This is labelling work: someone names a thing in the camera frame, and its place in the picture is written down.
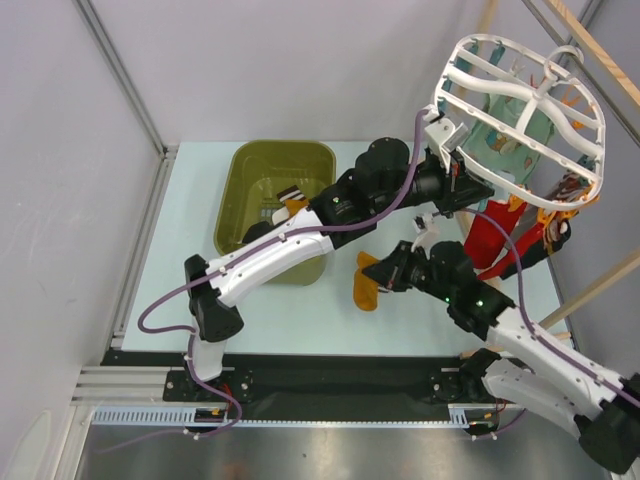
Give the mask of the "red patterned sock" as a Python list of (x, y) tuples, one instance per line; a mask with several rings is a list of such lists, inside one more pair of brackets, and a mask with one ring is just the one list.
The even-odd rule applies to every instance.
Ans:
[[(489, 200), (483, 213), (507, 234), (511, 234), (526, 208), (527, 204), (519, 199)], [(503, 234), (489, 220), (475, 215), (464, 250), (475, 269), (485, 270), (493, 265), (505, 243)]]
[[(547, 251), (543, 237), (544, 225), (537, 223), (515, 242), (523, 270), (533, 267), (546, 257)], [(506, 280), (516, 273), (516, 257), (512, 251), (509, 251), (494, 266), (482, 272), (479, 279), (487, 281), (499, 277), (501, 280)]]

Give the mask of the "white round clip hanger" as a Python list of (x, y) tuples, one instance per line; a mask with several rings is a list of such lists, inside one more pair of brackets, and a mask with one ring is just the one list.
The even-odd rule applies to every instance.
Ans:
[[(570, 193), (559, 183), (566, 166), (589, 180), (604, 183), (606, 120), (602, 108), (574, 73), (552, 58), (494, 34), (471, 34), (455, 45), (433, 98), (443, 109), (466, 115), (468, 136), (477, 121), (504, 133), (540, 154), (526, 184), (517, 184), (509, 175), (485, 168), (462, 146), (456, 151), (469, 171), (500, 189), (515, 195), (518, 187), (539, 200), (549, 200), (557, 189), (558, 198)], [(487, 95), (502, 95), (525, 103), (515, 127), (485, 113)], [(542, 112), (554, 125), (547, 145), (525, 134), (533, 113)]]

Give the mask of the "black sock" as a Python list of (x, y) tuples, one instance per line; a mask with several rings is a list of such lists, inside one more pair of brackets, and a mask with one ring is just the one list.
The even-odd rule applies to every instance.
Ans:
[(270, 233), (273, 230), (273, 225), (268, 221), (260, 221), (251, 225), (242, 238), (242, 243), (248, 245), (262, 236)]

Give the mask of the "mustard yellow striped sock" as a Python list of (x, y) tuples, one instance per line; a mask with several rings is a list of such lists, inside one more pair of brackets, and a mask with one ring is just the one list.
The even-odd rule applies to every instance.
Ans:
[(282, 207), (277, 209), (271, 216), (274, 224), (288, 220), (301, 209), (309, 205), (309, 200), (297, 185), (292, 185), (276, 194)]

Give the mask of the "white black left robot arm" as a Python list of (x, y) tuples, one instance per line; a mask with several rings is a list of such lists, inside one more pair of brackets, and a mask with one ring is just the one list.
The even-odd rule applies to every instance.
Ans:
[(291, 218), (260, 227), (252, 242), (224, 257), (191, 256), (184, 270), (197, 332), (185, 388), (199, 400), (218, 393), (226, 342), (244, 326), (237, 305), (254, 288), (375, 230), (384, 211), (433, 203), (450, 215), (493, 193), (464, 165), (446, 169), (432, 152), (412, 165), (403, 141), (380, 138)]

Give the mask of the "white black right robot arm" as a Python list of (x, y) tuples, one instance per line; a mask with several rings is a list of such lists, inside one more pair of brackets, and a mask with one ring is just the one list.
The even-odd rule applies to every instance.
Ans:
[(386, 290), (416, 289), (444, 301), (454, 323), (484, 341), (461, 376), (469, 399), (491, 395), (524, 407), (612, 473), (627, 473), (638, 459), (639, 377), (623, 377), (530, 321), (522, 304), (477, 277), (461, 243), (425, 251), (401, 241), (362, 273)]

